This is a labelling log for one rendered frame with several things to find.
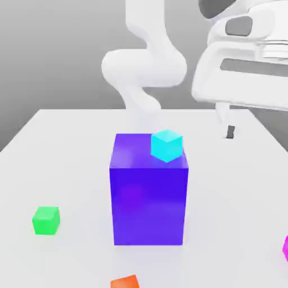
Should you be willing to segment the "small green cube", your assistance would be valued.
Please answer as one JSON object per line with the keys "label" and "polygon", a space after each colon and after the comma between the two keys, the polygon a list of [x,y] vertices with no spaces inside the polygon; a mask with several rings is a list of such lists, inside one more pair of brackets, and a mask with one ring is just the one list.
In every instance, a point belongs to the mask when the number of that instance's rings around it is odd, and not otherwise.
{"label": "small green cube", "polygon": [[60,225],[60,211],[56,206],[39,206],[32,218],[36,235],[54,235]]}

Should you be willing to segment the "small orange cube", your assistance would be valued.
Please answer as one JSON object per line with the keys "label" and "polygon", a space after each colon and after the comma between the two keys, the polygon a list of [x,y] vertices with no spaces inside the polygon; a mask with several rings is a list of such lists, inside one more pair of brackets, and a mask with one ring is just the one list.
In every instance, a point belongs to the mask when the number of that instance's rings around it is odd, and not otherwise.
{"label": "small orange cube", "polygon": [[127,277],[112,280],[110,282],[110,288],[140,288],[136,275],[130,275]]}

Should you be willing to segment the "large purple box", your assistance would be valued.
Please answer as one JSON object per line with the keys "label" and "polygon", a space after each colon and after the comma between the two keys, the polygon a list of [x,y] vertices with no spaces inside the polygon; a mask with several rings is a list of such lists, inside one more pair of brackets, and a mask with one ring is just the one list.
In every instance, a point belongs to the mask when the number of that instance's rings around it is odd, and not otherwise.
{"label": "large purple box", "polygon": [[115,136],[110,161],[115,245],[182,245],[188,162],[151,155],[150,134]]}

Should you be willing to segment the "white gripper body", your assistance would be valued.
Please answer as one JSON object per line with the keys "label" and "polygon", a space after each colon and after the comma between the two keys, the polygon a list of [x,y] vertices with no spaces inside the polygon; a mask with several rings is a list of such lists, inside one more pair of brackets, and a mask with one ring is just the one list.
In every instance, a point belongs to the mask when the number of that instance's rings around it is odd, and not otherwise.
{"label": "white gripper body", "polygon": [[288,111],[288,59],[261,58],[252,43],[214,42],[199,59],[192,96],[201,102]]}

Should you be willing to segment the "small cyan cube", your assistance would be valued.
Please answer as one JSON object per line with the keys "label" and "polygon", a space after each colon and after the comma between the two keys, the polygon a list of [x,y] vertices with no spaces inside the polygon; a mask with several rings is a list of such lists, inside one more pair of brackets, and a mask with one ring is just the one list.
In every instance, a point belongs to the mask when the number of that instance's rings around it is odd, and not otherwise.
{"label": "small cyan cube", "polygon": [[183,153],[183,136],[171,130],[151,135],[151,155],[168,163]]}

